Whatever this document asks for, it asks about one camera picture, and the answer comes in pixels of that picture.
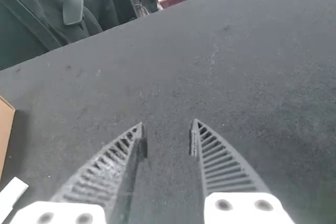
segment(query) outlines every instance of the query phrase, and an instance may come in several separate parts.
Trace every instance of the screw hole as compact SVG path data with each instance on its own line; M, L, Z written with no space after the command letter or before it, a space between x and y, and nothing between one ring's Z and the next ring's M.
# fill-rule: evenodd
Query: screw hole
M47 224L50 223L52 218L54 217L54 214L52 212L46 212L38 218L37 223L38 224Z
M76 224L91 224L93 217L91 214L82 214L77 217Z
M230 204L230 202L227 201L227 200L224 200L224 199L218 200L216 202L216 207L217 207L217 209L222 210L222 211L230 211L230 210L233 209L233 207Z
M268 201L265 201L263 199L256 201L254 205L257 209L262 210L262 211L272 211L273 210L273 206Z

